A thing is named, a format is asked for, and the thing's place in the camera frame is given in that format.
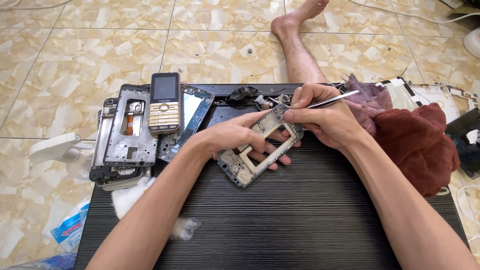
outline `foot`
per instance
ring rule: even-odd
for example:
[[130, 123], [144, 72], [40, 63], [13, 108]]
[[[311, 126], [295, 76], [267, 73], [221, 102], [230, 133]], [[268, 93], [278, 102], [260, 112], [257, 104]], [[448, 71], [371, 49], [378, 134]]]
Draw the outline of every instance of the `foot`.
[[272, 32], [279, 37], [292, 31], [298, 33], [300, 25], [322, 13], [327, 4], [328, 0], [305, 0], [294, 12], [275, 18], [270, 26]]

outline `white spray bottle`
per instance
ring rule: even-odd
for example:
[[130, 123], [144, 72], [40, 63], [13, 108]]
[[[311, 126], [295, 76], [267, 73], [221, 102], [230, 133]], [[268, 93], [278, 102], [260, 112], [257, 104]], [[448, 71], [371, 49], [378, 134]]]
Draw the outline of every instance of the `white spray bottle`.
[[71, 177], [89, 180], [93, 145], [81, 142], [80, 135], [72, 132], [36, 143], [30, 147], [30, 161], [37, 164], [57, 160], [66, 164]]

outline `leg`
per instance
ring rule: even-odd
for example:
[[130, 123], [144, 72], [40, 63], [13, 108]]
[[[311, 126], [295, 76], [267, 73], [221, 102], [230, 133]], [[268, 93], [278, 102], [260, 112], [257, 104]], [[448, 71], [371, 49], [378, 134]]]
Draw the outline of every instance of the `leg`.
[[272, 32], [280, 38], [287, 59], [289, 83], [328, 83], [299, 36], [301, 24], [320, 14], [327, 4], [328, 0], [306, 0], [294, 12], [272, 21]]

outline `hand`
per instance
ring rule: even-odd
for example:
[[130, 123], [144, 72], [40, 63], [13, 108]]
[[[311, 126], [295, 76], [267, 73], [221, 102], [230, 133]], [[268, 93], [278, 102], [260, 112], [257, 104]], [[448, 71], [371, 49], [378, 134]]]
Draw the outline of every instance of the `hand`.
[[[254, 150], [248, 153], [252, 159], [262, 162], [265, 159], [263, 152], [271, 154], [276, 147], [271, 143], [266, 142], [263, 136], [251, 130], [250, 127], [255, 124], [260, 118], [266, 115], [270, 110], [260, 112], [247, 113], [242, 116], [230, 119], [228, 121], [218, 123], [205, 130], [202, 130], [195, 135], [194, 140], [203, 140], [207, 144], [207, 151], [209, 158], [217, 160], [218, 152], [222, 150], [235, 149], [244, 144], [250, 144]], [[290, 134], [282, 135], [279, 130], [275, 130], [268, 138], [285, 142], [290, 137]], [[278, 161], [284, 165], [289, 165], [291, 159], [286, 155], [281, 156]], [[276, 170], [278, 165], [273, 163], [269, 169]]]
[[333, 86], [306, 83], [295, 90], [291, 109], [283, 115], [285, 121], [302, 123], [325, 145], [340, 149], [351, 144], [362, 134], [352, 112], [343, 100], [322, 109], [305, 108], [312, 102], [339, 96]]

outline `black mat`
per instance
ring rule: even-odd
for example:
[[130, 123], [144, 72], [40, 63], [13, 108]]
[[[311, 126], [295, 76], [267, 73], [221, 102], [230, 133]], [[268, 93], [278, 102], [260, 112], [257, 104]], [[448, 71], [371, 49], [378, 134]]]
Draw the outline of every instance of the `black mat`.
[[[258, 85], [268, 95], [279, 90], [291, 94], [298, 86]], [[219, 96], [239, 85], [198, 87]], [[202, 127], [251, 111], [255, 109], [213, 107]], [[202, 225], [189, 241], [169, 240], [155, 269], [400, 269], [347, 159], [310, 132], [288, 155], [291, 165], [264, 172], [245, 189], [216, 162], [208, 162], [181, 211], [181, 216], [197, 218]], [[164, 166], [158, 162], [155, 175]], [[468, 246], [451, 195], [427, 200]], [[110, 192], [96, 187], [75, 269], [85, 269], [117, 224], [111, 204]]]

